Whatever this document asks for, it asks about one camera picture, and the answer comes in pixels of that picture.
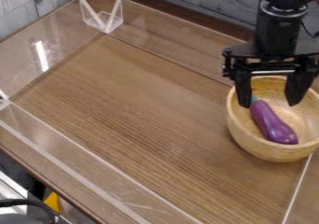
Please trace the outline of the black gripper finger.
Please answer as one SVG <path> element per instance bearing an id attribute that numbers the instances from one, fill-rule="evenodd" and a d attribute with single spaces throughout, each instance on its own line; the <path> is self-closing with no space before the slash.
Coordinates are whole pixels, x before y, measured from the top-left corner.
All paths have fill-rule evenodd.
<path id="1" fill-rule="evenodd" d="M 252 101 L 252 75 L 244 70 L 234 71 L 234 92 L 237 103 L 241 107 L 248 108 Z"/>
<path id="2" fill-rule="evenodd" d="M 297 105 L 301 102 L 317 76 L 319 66 L 300 67 L 286 75 L 284 94 L 289 106 Z"/>

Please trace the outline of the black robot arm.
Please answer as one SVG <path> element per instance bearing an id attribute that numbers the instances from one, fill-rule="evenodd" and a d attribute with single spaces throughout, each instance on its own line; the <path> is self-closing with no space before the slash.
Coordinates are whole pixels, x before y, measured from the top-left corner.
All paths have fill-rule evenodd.
<path id="1" fill-rule="evenodd" d="M 234 83 L 240 106 L 250 106 L 253 76 L 286 77 L 284 95 L 289 105 L 301 102 L 319 77 L 319 43 L 313 40 L 319 33 L 308 41 L 298 39 L 312 1 L 317 0 L 258 0 L 252 39 L 221 51 L 221 73 Z"/>

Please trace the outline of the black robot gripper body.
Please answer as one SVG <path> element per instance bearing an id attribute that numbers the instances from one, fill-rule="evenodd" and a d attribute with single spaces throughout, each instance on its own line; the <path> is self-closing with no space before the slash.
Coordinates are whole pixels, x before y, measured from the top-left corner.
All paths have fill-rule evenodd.
<path id="1" fill-rule="evenodd" d="M 258 0 L 253 38 L 221 51 L 224 77 L 319 74 L 319 49 L 298 40 L 308 2 Z"/>

